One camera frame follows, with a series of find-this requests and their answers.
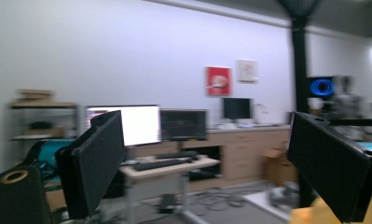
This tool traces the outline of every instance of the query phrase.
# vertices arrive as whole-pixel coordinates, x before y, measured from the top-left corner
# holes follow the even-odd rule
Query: framed picture
[[[257,77],[257,62],[238,60],[238,79],[243,82],[256,82]]]
[[[208,95],[230,95],[230,69],[224,67],[206,67],[206,89]]]

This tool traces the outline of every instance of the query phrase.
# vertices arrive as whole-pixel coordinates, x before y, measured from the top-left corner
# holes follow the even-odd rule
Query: black monitor
[[[139,146],[160,142],[158,105],[91,105],[86,108],[86,127],[90,120],[102,113],[120,110],[125,146]]]
[[[221,98],[223,119],[251,119],[251,102],[249,98]]]
[[[206,110],[161,109],[161,140],[206,140],[206,114]]]
[[[334,77],[308,77],[310,98],[329,99],[335,94]]]

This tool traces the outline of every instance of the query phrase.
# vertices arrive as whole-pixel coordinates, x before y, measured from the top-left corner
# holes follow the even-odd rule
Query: yellow object
[[[288,224],[341,224],[322,198],[317,198],[308,208],[294,209]],[[364,222],[351,224],[372,224],[372,198],[365,214]]]

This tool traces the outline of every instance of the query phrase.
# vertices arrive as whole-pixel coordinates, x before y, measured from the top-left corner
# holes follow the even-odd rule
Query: white desk
[[[174,166],[167,166],[158,169],[135,171],[131,166],[121,167],[121,172],[127,177],[126,197],[128,206],[128,221],[135,223],[133,204],[139,200],[164,194],[174,190],[182,190],[182,215],[195,223],[207,224],[207,222],[194,215],[188,208],[188,172],[194,169],[212,166],[219,163],[217,160],[203,158],[192,163],[183,163]],[[145,183],[136,183],[137,180],[151,178]]]

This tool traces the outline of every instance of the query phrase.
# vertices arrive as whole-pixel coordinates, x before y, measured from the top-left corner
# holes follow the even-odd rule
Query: ceiling
[[[197,0],[221,7],[288,19],[278,0]],[[287,0],[287,2],[307,3],[312,0]],[[309,25],[323,27],[338,32],[372,37],[372,0],[321,0],[311,15]]]

